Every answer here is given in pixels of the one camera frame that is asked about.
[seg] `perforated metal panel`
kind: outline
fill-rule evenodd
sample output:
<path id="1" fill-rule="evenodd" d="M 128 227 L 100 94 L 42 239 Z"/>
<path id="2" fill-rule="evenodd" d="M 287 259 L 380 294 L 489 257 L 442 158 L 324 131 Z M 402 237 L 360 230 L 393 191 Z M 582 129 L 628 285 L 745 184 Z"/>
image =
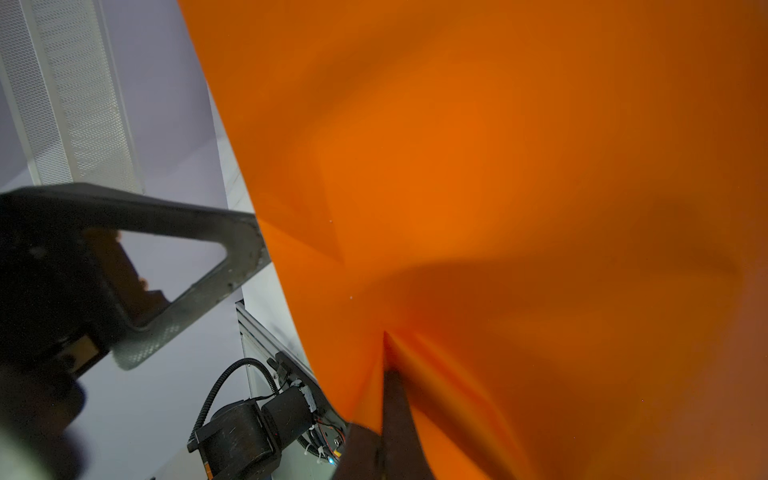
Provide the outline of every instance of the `perforated metal panel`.
<path id="1" fill-rule="evenodd" d="M 141 192 L 92 0 L 0 0 L 0 78 L 40 184 Z"/>

